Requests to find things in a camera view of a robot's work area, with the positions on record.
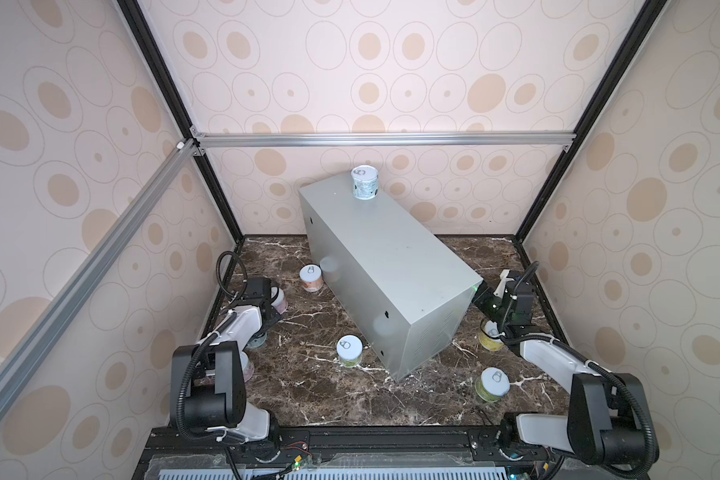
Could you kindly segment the teal label can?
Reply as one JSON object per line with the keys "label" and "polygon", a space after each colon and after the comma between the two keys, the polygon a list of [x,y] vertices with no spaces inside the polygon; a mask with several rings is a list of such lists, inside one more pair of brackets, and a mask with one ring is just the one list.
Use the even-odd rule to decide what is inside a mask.
{"label": "teal label can", "polygon": [[267,333],[255,335],[248,341],[248,343],[246,344],[246,347],[248,349],[258,349],[265,344],[266,340],[267,340]]}
{"label": "teal label can", "polygon": [[353,194],[356,199],[373,199],[379,191],[379,172],[372,165],[359,165],[352,169]]}

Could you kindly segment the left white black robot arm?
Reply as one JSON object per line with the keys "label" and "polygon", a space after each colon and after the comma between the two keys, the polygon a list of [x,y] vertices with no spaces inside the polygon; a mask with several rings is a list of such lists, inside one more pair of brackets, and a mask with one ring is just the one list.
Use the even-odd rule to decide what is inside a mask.
{"label": "left white black robot arm", "polygon": [[240,256],[224,251],[216,262],[219,289],[230,304],[220,323],[171,361],[170,424],[188,441],[214,440],[277,449],[275,416],[247,400],[245,348],[266,340],[282,320],[275,303],[282,289],[266,277],[251,277]]}

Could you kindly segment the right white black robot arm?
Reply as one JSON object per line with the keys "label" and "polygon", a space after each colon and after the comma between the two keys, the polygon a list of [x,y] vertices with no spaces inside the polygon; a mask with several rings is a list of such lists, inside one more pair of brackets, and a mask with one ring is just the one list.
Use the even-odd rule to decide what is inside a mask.
{"label": "right white black robot arm", "polygon": [[481,334],[559,384],[568,394],[568,410],[507,414],[497,444],[540,446],[617,478],[648,478],[660,446],[641,381],[610,371],[533,323],[531,279],[538,266],[503,270],[496,287],[475,287],[472,303],[485,316]]}

